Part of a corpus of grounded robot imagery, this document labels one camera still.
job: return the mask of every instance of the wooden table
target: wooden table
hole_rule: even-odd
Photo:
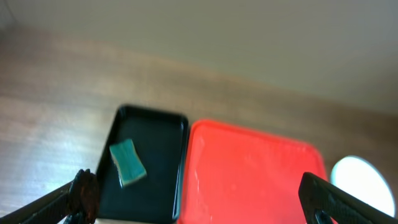
[[[122,103],[310,142],[328,172],[344,156],[361,156],[398,197],[396,116],[105,43],[18,28],[0,39],[0,216],[72,180],[79,169],[95,170]]]

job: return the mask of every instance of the wood grain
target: wood grain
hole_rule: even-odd
[[[361,156],[398,195],[396,116],[107,43],[18,28],[0,39],[0,216],[72,180],[79,169],[95,170],[123,103],[310,142],[328,172],[344,156]]]

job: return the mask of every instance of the green sponge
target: green sponge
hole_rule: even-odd
[[[137,155],[131,139],[109,147],[112,160],[118,168],[119,180],[122,187],[134,183],[145,177],[147,171]]]

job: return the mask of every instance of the white wall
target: white wall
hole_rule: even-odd
[[[7,2],[0,0],[0,31],[11,27],[14,22],[11,12],[8,10]]]
[[[396,0],[8,0],[18,22],[398,114]]]

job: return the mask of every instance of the black tray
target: black tray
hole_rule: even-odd
[[[180,114],[135,106],[118,109],[96,175],[98,218],[173,223],[180,214],[188,120]],[[121,188],[109,146],[132,139],[147,176]]]

